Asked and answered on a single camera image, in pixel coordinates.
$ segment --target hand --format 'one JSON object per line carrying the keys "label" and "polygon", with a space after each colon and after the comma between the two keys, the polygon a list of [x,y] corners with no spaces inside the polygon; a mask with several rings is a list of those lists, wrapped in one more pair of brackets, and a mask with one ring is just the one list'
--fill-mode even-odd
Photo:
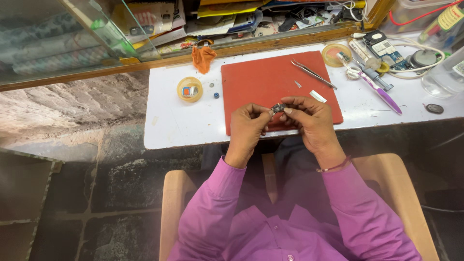
{"label": "hand", "polygon": [[284,97],[281,101],[289,108],[285,108],[279,120],[285,125],[298,126],[304,145],[314,153],[322,169],[335,167],[345,160],[329,105],[304,96]]}
{"label": "hand", "polygon": [[274,113],[263,106],[249,103],[232,113],[231,142],[224,161],[238,169],[246,167],[259,136],[266,135],[267,124]]}

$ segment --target man's left hand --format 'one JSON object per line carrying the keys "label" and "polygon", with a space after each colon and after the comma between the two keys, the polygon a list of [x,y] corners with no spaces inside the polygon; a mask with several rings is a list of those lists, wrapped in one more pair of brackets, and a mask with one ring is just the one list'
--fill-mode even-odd
{"label": "man's left hand", "polygon": [[266,135],[267,124],[274,113],[266,107],[249,103],[232,113],[231,142],[224,161],[238,169],[246,167],[260,135]]}

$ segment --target man's right hand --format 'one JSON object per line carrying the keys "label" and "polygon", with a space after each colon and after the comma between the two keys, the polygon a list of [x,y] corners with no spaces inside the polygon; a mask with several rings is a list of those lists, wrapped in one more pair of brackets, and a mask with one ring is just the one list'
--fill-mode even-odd
{"label": "man's right hand", "polygon": [[280,121],[295,124],[303,137],[303,143],[321,166],[328,169],[341,164],[346,156],[334,131],[332,110],[329,105],[304,96],[283,97],[288,105]]}

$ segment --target small circuit board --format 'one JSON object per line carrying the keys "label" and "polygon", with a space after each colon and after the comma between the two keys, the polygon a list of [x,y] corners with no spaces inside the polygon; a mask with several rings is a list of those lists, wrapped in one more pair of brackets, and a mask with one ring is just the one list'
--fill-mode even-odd
{"label": "small circuit board", "polygon": [[285,104],[276,104],[274,106],[271,107],[271,110],[274,112],[274,115],[278,112],[283,112],[284,111],[284,108],[286,108],[287,106]]}
{"label": "small circuit board", "polygon": [[404,71],[412,68],[411,64],[396,50],[381,31],[369,32],[362,39],[378,58],[381,58],[390,66],[390,69]]}

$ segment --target red wire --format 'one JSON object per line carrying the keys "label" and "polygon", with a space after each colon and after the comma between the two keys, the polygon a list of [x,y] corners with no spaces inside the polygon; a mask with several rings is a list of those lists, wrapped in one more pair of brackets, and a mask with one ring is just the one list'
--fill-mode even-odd
{"label": "red wire", "polygon": [[459,1],[456,1],[456,2],[452,2],[452,3],[449,4],[449,5],[446,5],[446,6],[444,6],[444,7],[440,7],[440,8],[438,8],[438,9],[433,10],[433,11],[430,11],[430,12],[428,12],[428,13],[425,13],[425,14],[419,16],[419,17],[416,17],[416,18],[412,19],[411,21],[407,21],[406,23],[397,23],[397,22],[395,22],[395,20],[393,20],[392,11],[390,10],[390,13],[389,13],[389,14],[390,14],[390,20],[392,21],[392,23],[393,23],[394,25],[397,25],[397,26],[407,25],[407,24],[412,23],[412,22],[414,22],[414,21],[417,20],[417,19],[421,19],[422,17],[427,16],[427,15],[429,15],[429,14],[431,14],[431,13],[434,13],[434,12],[436,12],[436,11],[440,11],[440,10],[445,9],[445,8],[448,8],[448,7],[450,7],[450,6],[459,4],[459,3],[462,2],[462,1],[464,1],[464,0],[459,0]]}

